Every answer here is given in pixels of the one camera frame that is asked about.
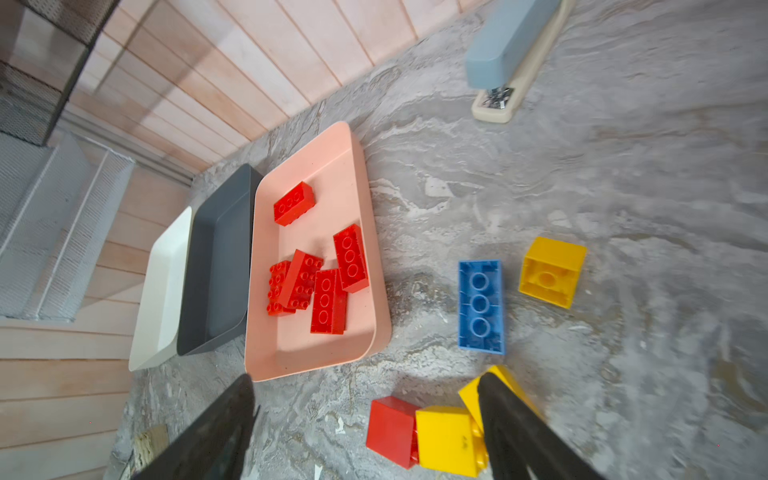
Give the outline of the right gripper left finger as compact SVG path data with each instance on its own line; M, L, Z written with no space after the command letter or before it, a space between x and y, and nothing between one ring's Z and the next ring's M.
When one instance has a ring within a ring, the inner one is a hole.
M132 479L239 479L259 414L253 382L238 377L171 441L165 425L134 438Z

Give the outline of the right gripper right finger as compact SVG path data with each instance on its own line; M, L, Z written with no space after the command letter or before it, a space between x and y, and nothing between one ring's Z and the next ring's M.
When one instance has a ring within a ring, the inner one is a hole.
M478 399L495 479L603 479L498 376L480 377Z

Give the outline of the red square lego brick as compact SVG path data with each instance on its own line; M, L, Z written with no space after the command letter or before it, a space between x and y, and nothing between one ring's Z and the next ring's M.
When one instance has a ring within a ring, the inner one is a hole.
M419 463L416 412L419 406L394 396L371 402L366 447L411 469Z

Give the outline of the red lego brick front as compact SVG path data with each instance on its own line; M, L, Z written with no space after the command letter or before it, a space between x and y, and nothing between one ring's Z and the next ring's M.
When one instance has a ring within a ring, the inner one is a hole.
M346 330L348 293L338 268L317 273L310 332L342 335Z

